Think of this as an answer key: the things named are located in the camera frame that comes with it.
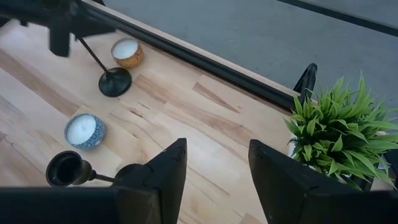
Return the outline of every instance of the plant leaf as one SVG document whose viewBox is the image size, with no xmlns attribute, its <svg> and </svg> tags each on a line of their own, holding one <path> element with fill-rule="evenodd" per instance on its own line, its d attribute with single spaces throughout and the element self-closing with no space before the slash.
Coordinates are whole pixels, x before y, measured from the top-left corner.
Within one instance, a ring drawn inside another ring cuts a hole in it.
<svg viewBox="0 0 398 224">
<path fill-rule="evenodd" d="M 330 129 L 332 129 L 332 130 L 335 130 L 335 131 L 337 131 L 338 133 L 340 133 L 340 134 L 342 134 L 342 135 L 344 135 L 344 136 L 346 136 L 346 135 L 347 135 L 346 133 L 344 133 L 344 132 L 340 131 L 340 130 L 339 130 L 339 129 L 337 129 L 337 128 L 330 128 Z"/>
<path fill-rule="evenodd" d="M 304 123 L 307 122 L 306 119 L 304 119 L 301 115 L 298 115 L 298 114 L 293 115 L 293 116 L 292 116 L 292 119 L 294 119 L 294 120 L 296 120 L 296 121 L 302 121 L 302 122 L 304 122 Z"/>
<path fill-rule="evenodd" d="M 334 172 L 334 173 L 332 173 L 330 176 L 329 176 L 330 178 L 332 178 L 332 179 L 335 179 L 335 180 L 337 180 L 338 182 L 340 182 L 341 181 L 341 177 L 340 177 L 340 173 L 338 173 L 338 171 L 337 172 Z"/>
<path fill-rule="evenodd" d="M 325 95 L 323 95 L 321 97 L 321 100 L 319 102 L 319 105 L 320 105 L 323 113 L 329 112 L 329 107 L 330 107 L 330 103 L 331 103 L 329 100 L 329 96 L 330 96 L 330 93 L 325 93 Z"/>
<path fill-rule="evenodd" d="M 319 142 L 316 142 L 312 145 L 313 148 L 315 149 L 319 149 L 321 151 L 323 151 L 324 153 L 328 152 L 328 149 L 325 149 Z"/>
<path fill-rule="evenodd" d="M 388 122 L 390 122 L 390 121 L 393 121 L 393 120 L 395 120 L 395 119 L 397 119 L 398 117 L 395 117 L 395 118 L 389 118 L 387 121 Z"/>
<path fill-rule="evenodd" d="M 370 104 L 370 94 L 365 94 L 364 92 L 364 88 L 362 90 L 360 90 L 360 92 L 358 93 L 357 97 L 356 97 L 356 101 L 355 104 L 353 106 L 353 109 L 349 112 L 349 114 L 347 115 L 348 118 L 350 117 L 355 117 L 359 114 L 362 113 L 364 108 L 367 108 L 368 105 Z"/>
<path fill-rule="evenodd" d="M 352 135 L 354 135 L 354 136 L 356 136 L 356 137 L 358 137 L 358 138 L 360 138 L 360 139 L 362 139 L 363 141 L 368 142 L 368 140 L 366 140 L 366 137 L 362 133 L 360 133 L 359 131 L 347 131 L 347 132 L 352 134 Z"/>
<path fill-rule="evenodd" d="M 394 186 L 394 183 L 392 182 L 391 178 L 388 177 L 388 175 L 383 170 L 376 169 L 376 177 L 386 181 L 389 185 Z"/>
<path fill-rule="evenodd" d="M 386 162 L 381 156 L 377 155 L 376 153 L 374 154 L 378 159 L 379 159 L 379 163 L 381 163 L 384 166 L 384 170 L 386 171 L 386 174 L 388 175 L 388 170 L 390 167 L 390 163 Z"/>
<path fill-rule="evenodd" d="M 341 139 L 341 135 L 340 135 L 337 142 L 333 145 L 331 152 L 341 151 L 342 148 L 343 148 L 343 140 Z"/>
<path fill-rule="evenodd" d="M 311 93 L 311 98 L 312 96 L 315 96 L 317 98 L 317 101 L 319 99 L 318 95 L 316 93 L 314 93 L 312 90 L 310 90 L 309 88 L 305 88 L 307 91 L 309 91 Z"/>
<path fill-rule="evenodd" d="M 295 159 L 296 161 L 299 161 L 299 162 L 302 161 L 302 158 L 300 157 L 300 154 L 299 154 L 299 153 L 297 153 L 296 155 L 294 155 L 294 156 L 293 156 L 293 159 Z"/>
<path fill-rule="evenodd" d="M 331 162 L 333 160 L 331 157 L 324 155 L 324 154 L 320 154 L 319 158 L 323 159 L 324 161 L 328 161 L 328 162 Z"/>
<path fill-rule="evenodd" d="M 320 168 L 320 167 L 318 167 L 318 166 L 314 165 L 314 168 L 315 168 L 315 171 L 317 171 L 317 172 L 319 172 L 319 173 L 322 173 L 322 170 L 321 170 L 321 168 Z"/>
<path fill-rule="evenodd" d="M 339 170 L 350 170 L 351 169 L 350 167 L 345 166 L 344 164 L 341 164 L 339 162 L 336 162 L 336 164 L 337 164 L 337 167 Z"/>
<path fill-rule="evenodd" d="M 323 161 L 323 160 L 321 160 L 321 159 L 317 159 L 317 160 L 315 160 L 315 161 L 316 161 L 317 164 L 320 165 L 320 166 L 328 166 L 328 165 L 331 164 L 331 162 Z"/>
<path fill-rule="evenodd" d="M 303 106 L 300 103 L 300 100 L 297 96 L 293 97 L 294 99 L 294 107 L 296 108 L 296 113 L 300 116 L 303 116 Z"/>
<path fill-rule="evenodd" d="M 305 159 L 307 162 L 310 161 L 311 158 L 309 158 L 309 157 L 306 155 L 306 153 L 301 152 L 301 154 L 303 155 L 304 159 Z"/>
<path fill-rule="evenodd" d="M 360 176 L 360 175 L 367 175 L 370 177 L 374 177 L 374 173 L 372 171 L 370 171 L 361 161 L 355 159 L 355 161 L 357 161 L 356 167 L 352 168 L 351 170 L 349 170 L 350 173 L 356 175 L 356 176 Z"/>
<path fill-rule="evenodd" d="M 369 144 L 366 147 L 372 149 L 372 152 L 379 154 L 390 149 L 398 149 L 398 144 L 380 140 L 369 140 Z"/>
<path fill-rule="evenodd" d="M 380 141 L 387 141 L 387 142 L 398 142 L 398 133 L 394 134 L 383 134 L 380 136 L 375 136 L 371 138 L 371 140 L 380 140 Z"/>
<path fill-rule="evenodd" d="M 349 112 L 351 112 L 353 107 L 354 107 L 354 105 L 348 105 L 348 106 L 345 106 L 344 108 L 342 108 L 338 118 L 347 118 Z"/>
<path fill-rule="evenodd" d="M 334 87 L 331 89 L 332 93 L 336 96 L 341 90 L 341 87 L 343 86 L 344 83 L 344 77 L 341 77 L 337 80 L 336 84 Z"/>
<path fill-rule="evenodd" d="M 312 119 L 307 125 L 307 133 L 312 136 L 315 130 L 315 123 L 317 122 L 316 119 Z"/>
<path fill-rule="evenodd" d="M 285 118 L 284 121 L 291 133 L 293 133 L 296 136 L 299 136 L 301 134 L 299 128 L 295 124 L 291 123 L 290 121 L 287 121 Z"/>
<path fill-rule="evenodd" d="M 331 165 L 330 165 L 330 169 L 329 169 L 328 175 L 330 175 L 330 174 L 336 172 L 337 169 L 338 169 L 338 166 L 337 166 L 336 161 L 335 161 L 335 160 L 332 160 L 332 161 L 331 161 Z"/>
<path fill-rule="evenodd" d="M 344 99 L 348 96 L 349 90 L 348 90 L 348 84 L 346 85 L 346 88 L 341 92 L 341 94 L 335 98 L 336 103 L 339 105 L 342 105 L 344 103 Z"/>
<path fill-rule="evenodd" d="M 364 127 L 384 128 L 397 130 L 398 126 L 388 123 L 386 121 L 367 121 L 363 124 Z"/>
<path fill-rule="evenodd" d="M 375 121 L 383 121 L 384 118 L 386 117 L 387 111 L 384 111 L 382 113 L 377 114 L 376 118 L 374 119 Z"/>
<path fill-rule="evenodd" d="M 358 171 L 356 169 L 349 169 L 348 172 L 370 183 L 370 181 L 363 175 L 361 171 Z"/>
<path fill-rule="evenodd" d="M 359 78 L 359 85 L 358 85 L 358 90 L 365 90 L 365 79 L 362 76 L 362 70 L 361 70 L 361 77 Z"/>
<path fill-rule="evenodd" d="M 350 178 L 346 177 L 346 178 L 343 178 L 343 179 L 347 183 L 348 186 L 350 186 L 350 187 L 352 187 L 352 188 L 354 188 L 356 190 L 362 191 L 362 189 L 354 181 L 352 181 Z"/>
<path fill-rule="evenodd" d="M 348 123 L 347 127 L 349 130 L 358 131 L 358 124 L 357 123 Z"/>
<path fill-rule="evenodd" d="M 366 137 L 366 139 L 369 139 L 373 138 L 378 131 L 379 128 L 367 127 L 364 130 L 362 130 L 361 133 Z"/>
<path fill-rule="evenodd" d="M 353 167 L 355 167 L 353 157 L 352 157 L 349 153 L 347 153 L 347 152 L 345 152 L 345 151 L 342 151 L 342 153 L 347 157 L 347 159 L 348 159 L 349 162 L 353 165 Z"/>
<path fill-rule="evenodd" d="M 305 126 L 304 126 L 304 125 L 302 125 L 302 126 L 298 126 L 298 129 L 300 130 L 300 133 L 303 133 L 303 131 L 304 131 L 304 128 L 305 128 Z"/>
<path fill-rule="evenodd" d="M 372 110 L 372 112 L 366 117 L 365 121 L 373 121 L 376 119 L 376 115 L 380 112 L 380 105 L 381 103 L 379 103 L 378 106 Z"/>
<path fill-rule="evenodd" d="M 359 161 L 361 161 L 370 171 L 372 171 L 373 174 L 376 175 L 376 171 L 374 169 L 374 166 L 373 166 L 372 162 L 368 158 L 366 158 L 362 154 L 359 154 L 359 153 L 354 152 L 354 151 L 347 150 L 346 152 L 350 153 L 353 157 L 355 157 Z"/>
<path fill-rule="evenodd" d="M 311 112 L 312 112 L 311 102 L 309 102 L 308 98 L 306 98 L 303 105 L 303 117 L 309 119 L 311 116 Z"/>
<path fill-rule="evenodd" d="M 314 111 L 318 112 L 317 115 L 318 115 L 319 120 L 322 120 L 323 112 L 322 112 L 321 108 L 319 107 L 319 105 L 314 106 L 313 109 L 314 109 Z"/>
<path fill-rule="evenodd" d="M 329 121 L 329 124 L 332 124 L 334 122 L 339 122 L 340 124 L 344 125 L 347 129 L 349 129 L 349 127 L 347 126 L 347 122 L 343 119 L 333 119 Z"/>
<path fill-rule="evenodd" d="M 330 102 L 331 102 L 331 105 L 332 105 L 333 109 L 335 110 L 334 116 L 338 115 L 340 113 L 340 110 L 341 110 L 341 105 L 339 105 L 338 103 L 334 102 L 331 99 L 330 99 Z"/>
<path fill-rule="evenodd" d="M 296 147 L 294 147 L 292 156 L 295 156 L 295 155 L 296 155 L 298 152 L 300 152 L 302 149 L 303 149 L 302 146 L 296 146 Z"/>
<path fill-rule="evenodd" d="M 351 105 L 351 95 L 355 93 L 349 93 L 345 98 L 345 105 Z"/>
<path fill-rule="evenodd" d="M 306 146 L 304 146 L 304 151 L 305 151 L 305 154 L 306 154 L 307 157 L 308 157 L 308 161 L 311 160 L 311 152 L 312 152 L 312 147 L 311 147 L 311 145 L 306 145 Z"/>
<path fill-rule="evenodd" d="M 321 127 L 322 131 L 327 127 L 326 125 L 319 123 L 319 121 L 317 121 L 317 124 Z"/>
<path fill-rule="evenodd" d="M 315 157 L 318 158 L 321 153 L 322 153 L 321 150 L 317 150 Z"/>
</svg>

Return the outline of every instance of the candlestick base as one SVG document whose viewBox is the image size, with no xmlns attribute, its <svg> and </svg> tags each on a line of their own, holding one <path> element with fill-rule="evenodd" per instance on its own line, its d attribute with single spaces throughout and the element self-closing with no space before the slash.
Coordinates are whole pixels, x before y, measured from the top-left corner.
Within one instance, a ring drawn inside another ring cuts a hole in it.
<svg viewBox="0 0 398 224">
<path fill-rule="evenodd" d="M 117 97 L 128 91 L 132 78 L 124 68 L 111 68 L 99 79 L 99 90 L 108 97 Z"/>
</svg>

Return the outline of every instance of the light wood surface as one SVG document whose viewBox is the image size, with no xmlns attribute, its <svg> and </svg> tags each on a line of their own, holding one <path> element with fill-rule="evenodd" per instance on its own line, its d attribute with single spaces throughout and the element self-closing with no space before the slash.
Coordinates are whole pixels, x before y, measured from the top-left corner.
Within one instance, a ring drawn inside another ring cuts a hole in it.
<svg viewBox="0 0 398 224">
<path fill-rule="evenodd" d="M 78 151 L 98 173 L 113 176 L 145 163 L 177 138 L 187 138 L 188 167 L 179 223 L 266 223 L 248 165 L 250 139 L 287 153 L 290 133 L 281 110 L 181 60 L 142 44 L 145 59 L 118 98 L 98 89 L 101 68 L 79 42 L 69 58 L 48 50 L 48 30 L 12 21 L 0 29 L 0 185 L 47 186 L 45 168 L 74 150 L 67 121 L 93 113 L 104 141 Z M 124 34 L 85 39 L 111 68 L 111 46 Z M 106 185 L 94 181 L 85 185 Z"/>
</svg>

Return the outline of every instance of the blue patterned candle holder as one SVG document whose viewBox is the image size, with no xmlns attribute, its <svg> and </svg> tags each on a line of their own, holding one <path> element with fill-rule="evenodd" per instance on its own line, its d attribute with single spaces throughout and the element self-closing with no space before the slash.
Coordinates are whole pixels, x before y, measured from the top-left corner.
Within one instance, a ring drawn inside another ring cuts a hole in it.
<svg viewBox="0 0 398 224">
<path fill-rule="evenodd" d="M 104 138 L 105 124 L 95 115 L 78 114 L 67 123 L 64 135 L 71 146 L 77 149 L 91 149 Z"/>
</svg>

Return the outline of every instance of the black metal candlestick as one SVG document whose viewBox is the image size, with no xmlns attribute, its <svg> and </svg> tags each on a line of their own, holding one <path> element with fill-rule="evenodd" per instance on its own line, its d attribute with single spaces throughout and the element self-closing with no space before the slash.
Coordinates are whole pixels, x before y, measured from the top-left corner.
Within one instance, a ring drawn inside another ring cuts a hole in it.
<svg viewBox="0 0 398 224">
<path fill-rule="evenodd" d="M 97 174 L 91 164 L 74 151 L 63 151 L 57 154 L 47 166 L 47 182 L 52 187 L 66 187 L 70 184 L 80 185 L 89 180 L 103 180 L 113 183 L 115 178 Z"/>
<path fill-rule="evenodd" d="M 104 70 L 98 83 L 98 88 L 102 94 L 108 97 L 117 97 L 128 91 L 132 83 L 129 71 L 121 67 L 111 68 L 108 70 L 90 49 L 87 43 L 82 38 L 78 38 L 78 40 L 83 44 L 97 64 Z"/>
</svg>

